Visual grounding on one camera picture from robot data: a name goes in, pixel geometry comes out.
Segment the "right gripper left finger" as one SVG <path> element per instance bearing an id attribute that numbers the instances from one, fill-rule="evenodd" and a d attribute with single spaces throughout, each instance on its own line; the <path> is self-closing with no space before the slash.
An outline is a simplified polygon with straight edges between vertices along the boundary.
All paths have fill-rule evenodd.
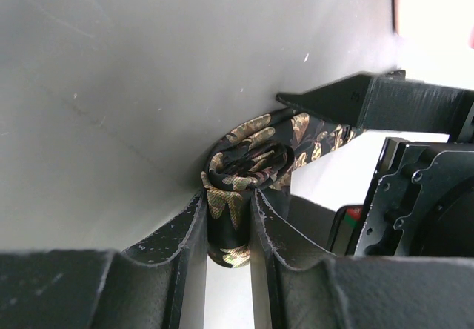
<path id="1" fill-rule="evenodd" d="M 202 328 L 207 204 L 180 214 L 124 251 L 1 254 L 3 328 Z"/>

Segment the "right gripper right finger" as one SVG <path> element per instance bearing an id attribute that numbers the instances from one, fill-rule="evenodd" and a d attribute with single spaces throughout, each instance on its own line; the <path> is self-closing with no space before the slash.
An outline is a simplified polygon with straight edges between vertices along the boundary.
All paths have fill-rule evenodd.
<path id="1" fill-rule="evenodd" d="M 251 199 L 257 328 L 471 328 L 473 261 L 336 257 Z"/>

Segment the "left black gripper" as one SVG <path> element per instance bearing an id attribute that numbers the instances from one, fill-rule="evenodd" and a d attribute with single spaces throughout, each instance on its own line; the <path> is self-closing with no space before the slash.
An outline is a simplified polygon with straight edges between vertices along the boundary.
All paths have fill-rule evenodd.
<path id="1" fill-rule="evenodd" d="M 472 90 L 357 73 L 276 100 L 369 130 L 461 128 L 446 143 L 387 138 L 364 203 L 337 211 L 327 249 L 339 256 L 473 257 Z"/>

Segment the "black gold floral tie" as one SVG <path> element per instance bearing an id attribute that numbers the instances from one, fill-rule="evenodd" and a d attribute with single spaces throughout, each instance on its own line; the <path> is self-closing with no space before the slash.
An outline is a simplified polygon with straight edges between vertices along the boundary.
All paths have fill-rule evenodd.
<path id="1" fill-rule="evenodd" d="M 336 151 L 363 132 L 285 108 L 255 117 L 218 140 L 201 172 L 210 258 L 227 268 L 247 265 L 254 191 L 269 190 L 288 202 L 294 170 Z"/>

